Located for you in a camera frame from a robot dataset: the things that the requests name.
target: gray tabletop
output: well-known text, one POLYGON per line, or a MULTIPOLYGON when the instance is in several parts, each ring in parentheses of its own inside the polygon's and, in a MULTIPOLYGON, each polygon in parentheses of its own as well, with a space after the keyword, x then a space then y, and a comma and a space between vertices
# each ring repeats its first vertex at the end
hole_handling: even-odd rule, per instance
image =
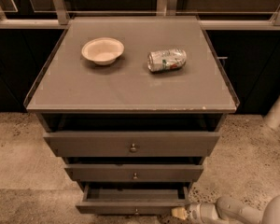
POLYGON ((236 105, 195 17, 75 18, 27 110, 229 113, 236 105), (110 66, 81 56, 83 46, 98 37, 124 45, 110 66), (186 51, 186 65, 150 73, 148 53, 175 48, 186 51))

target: can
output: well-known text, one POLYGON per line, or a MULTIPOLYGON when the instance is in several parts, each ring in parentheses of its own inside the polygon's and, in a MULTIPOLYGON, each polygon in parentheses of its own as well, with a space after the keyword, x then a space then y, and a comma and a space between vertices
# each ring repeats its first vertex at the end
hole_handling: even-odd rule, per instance
POLYGON ((147 65, 151 72, 175 70, 186 64, 187 54, 182 49, 165 49, 148 54, 147 65))

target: bottom drawer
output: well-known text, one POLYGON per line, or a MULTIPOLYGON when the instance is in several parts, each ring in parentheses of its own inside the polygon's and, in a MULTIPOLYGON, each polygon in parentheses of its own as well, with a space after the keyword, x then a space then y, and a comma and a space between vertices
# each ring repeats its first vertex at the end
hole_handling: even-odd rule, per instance
POLYGON ((186 184, 86 184, 77 209, 101 215, 170 215, 189 204, 186 184))

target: drawer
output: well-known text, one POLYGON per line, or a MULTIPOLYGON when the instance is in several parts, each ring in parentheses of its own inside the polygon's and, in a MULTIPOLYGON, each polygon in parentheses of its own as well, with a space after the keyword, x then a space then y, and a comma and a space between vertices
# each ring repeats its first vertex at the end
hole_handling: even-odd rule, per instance
POLYGON ((68 164, 65 171, 80 182, 193 182, 203 172, 191 164, 68 164))
POLYGON ((217 132, 56 132, 44 138, 58 157, 205 157, 217 132))
POLYGON ((87 184, 83 201, 76 205, 81 213, 101 215, 170 215, 171 209, 189 204, 183 184, 127 186, 115 189, 108 184, 87 184))

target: floor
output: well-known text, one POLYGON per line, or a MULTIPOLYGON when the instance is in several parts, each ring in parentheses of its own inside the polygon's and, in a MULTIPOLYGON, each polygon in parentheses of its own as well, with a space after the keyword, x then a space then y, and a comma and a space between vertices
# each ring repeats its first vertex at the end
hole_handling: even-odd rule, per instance
MULTIPOLYGON (((79 187, 42 139, 34 115, 0 113, 0 224, 177 224, 174 217, 102 217, 81 215, 75 203, 79 187)), ((229 115, 221 138, 189 197, 215 202, 229 195, 263 210, 280 194, 280 127, 272 130, 262 116, 229 115)))

